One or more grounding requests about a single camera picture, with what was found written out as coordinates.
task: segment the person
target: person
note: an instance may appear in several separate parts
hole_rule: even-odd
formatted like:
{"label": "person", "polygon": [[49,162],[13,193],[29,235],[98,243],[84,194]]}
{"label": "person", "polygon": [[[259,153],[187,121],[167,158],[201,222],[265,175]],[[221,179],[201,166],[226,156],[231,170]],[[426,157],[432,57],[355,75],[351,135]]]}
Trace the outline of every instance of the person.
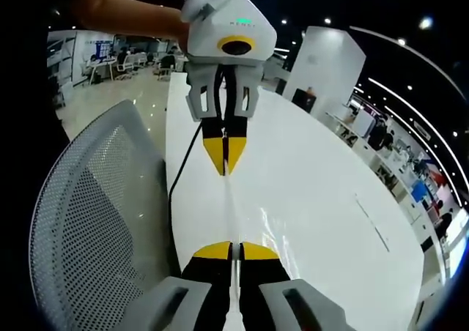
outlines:
{"label": "person", "polygon": [[[347,125],[351,125],[357,118],[357,115],[358,115],[358,110],[352,109],[352,113],[344,119],[344,123]],[[342,132],[340,136],[341,138],[346,138],[349,134],[350,134],[350,131],[347,128],[345,128],[344,132]]]}
{"label": "person", "polygon": [[379,150],[381,142],[384,139],[385,134],[387,133],[386,129],[386,116],[378,116],[376,125],[373,127],[373,130],[369,134],[368,144],[374,150]]}
{"label": "person", "polygon": [[188,24],[180,19],[181,12],[169,7],[147,4],[136,0],[21,0],[27,3],[21,10],[14,10],[7,19],[8,25],[16,32],[15,44],[22,47],[6,52],[5,60],[10,66],[5,72],[6,81],[18,80],[18,71],[24,70],[28,62],[28,83],[17,88],[14,103],[21,103],[21,122],[11,123],[5,149],[9,149],[14,168],[4,176],[8,183],[4,193],[11,215],[5,215],[2,223],[8,228],[3,239],[2,258],[8,268],[4,269],[7,290],[5,300],[8,308],[20,310],[22,323],[38,320],[29,278],[29,229],[34,205],[52,165],[69,144],[61,122],[56,116],[53,95],[49,92],[47,71],[48,26],[53,27],[53,17],[74,16],[84,28],[111,34],[129,34],[146,37],[160,37],[178,41],[185,49],[188,38]]}
{"label": "person", "polygon": [[402,162],[402,166],[399,168],[399,171],[403,173],[405,169],[407,168],[407,165],[412,160],[412,149],[410,148],[410,146],[407,146],[405,149],[403,149],[400,152],[400,154],[402,156],[403,162]]}
{"label": "person", "polygon": [[439,201],[437,201],[437,203],[433,206],[433,207],[435,208],[435,210],[436,210],[438,216],[440,216],[440,210],[441,210],[441,208],[443,208],[443,205],[444,205],[443,201],[439,200]]}
{"label": "person", "polygon": [[91,67],[93,63],[97,60],[95,54],[91,55],[91,57],[86,61],[86,67]]}
{"label": "person", "polygon": [[153,64],[154,60],[155,56],[153,55],[153,53],[151,51],[147,51],[147,65]]}
{"label": "person", "polygon": [[127,57],[128,49],[127,47],[120,48],[120,53],[117,55],[117,64],[122,65],[124,64],[125,58]]}
{"label": "person", "polygon": [[[438,202],[439,209],[443,206],[443,202]],[[435,233],[437,234],[438,239],[442,239],[446,235],[446,230],[448,230],[449,225],[453,220],[453,208],[451,208],[446,214],[441,215],[438,222],[435,224]],[[425,253],[428,249],[433,246],[432,238],[427,238],[424,243],[421,244],[421,248]]]}
{"label": "person", "polygon": [[383,141],[381,142],[380,149],[392,149],[394,143],[394,131],[391,130],[390,132],[386,133],[383,137]]}
{"label": "person", "polygon": [[175,66],[176,65],[176,58],[174,58],[174,50],[171,49],[167,55],[165,55],[162,59],[161,59],[161,68],[162,69],[169,69],[171,66]]}
{"label": "person", "polygon": [[[91,57],[86,60],[86,65],[85,65],[85,70],[84,70],[84,75],[88,78],[91,78],[92,77],[92,74],[93,74],[93,64],[97,61],[97,57],[95,54],[91,55]],[[95,71],[95,74],[93,75],[93,81],[91,81],[91,83],[93,82],[97,82],[99,83],[99,81],[101,81],[101,76],[99,75],[99,73],[97,73],[97,71]]]}

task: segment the white tabletop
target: white tabletop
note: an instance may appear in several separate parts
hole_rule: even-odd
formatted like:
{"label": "white tabletop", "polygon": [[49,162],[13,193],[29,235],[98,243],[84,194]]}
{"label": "white tabletop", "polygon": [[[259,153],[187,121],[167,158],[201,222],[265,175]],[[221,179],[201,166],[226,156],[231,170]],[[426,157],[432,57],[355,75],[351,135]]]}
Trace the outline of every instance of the white tabletop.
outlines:
{"label": "white tabletop", "polygon": [[91,67],[100,67],[100,66],[106,66],[106,65],[112,65],[114,62],[116,62],[117,59],[111,59],[111,60],[104,60],[102,62],[100,61],[96,61],[96,62],[92,62],[90,64]]}
{"label": "white tabletop", "polygon": [[[350,132],[352,132],[356,136],[360,137],[359,135],[357,135],[355,133],[355,131],[351,128],[351,126],[346,124],[339,117],[337,117],[336,115],[330,114],[330,113],[326,113],[326,114],[329,115],[331,118],[333,118],[341,126],[347,128]],[[424,220],[425,226],[429,228],[430,238],[432,239],[433,245],[435,246],[435,253],[436,253],[436,256],[437,256],[438,266],[439,266],[439,269],[440,269],[440,279],[441,279],[441,283],[444,285],[446,283],[446,266],[445,266],[445,259],[443,257],[443,250],[442,250],[442,247],[441,247],[441,244],[440,244],[440,240],[438,239],[437,234],[435,232],[435,228],[433,226],[432,220],[428,216],[428,213],[423,208],[423,206],[413,198],[413,196],[412,196],[413,189],[410,186],[407,185],[408,181],[405,181],[405,179],[408,179],[408,177],[411,176],[411,175],[406,174],[407,178],[405,178],[405,175],[401,174],[399,172],[400,165],[396,165],[395,162],[392,162],[390,159],[387,159],[387,158],[383,157],[379,152],[376,152],[373,149],[370,149],[370,150],[372,152],[374,152],[374,154],[380,159],[381,163],[383,163],[386,167],[388,167],[393,172],[393,175],[399,180],[399,182],[402,185],[402,188],[404,188],[404,190],[407,192],[407,195],[409,196],[409,198],[413,201],[413,203],[415,205],[415,208],[418,208],[418,210],[420,211],[421,216]]]}
{"label": "white tabletop", "polygon": [[[166,127],[168,187],[198,126],[173,73]],[[181,268],[200,247],[230,239],[274,249],[343,307],[357,331],[407,330],[424,255],[387,188],[328,128],[259,89],[248,143],[229,178],[218,175],[199,135],[172,199]]]}

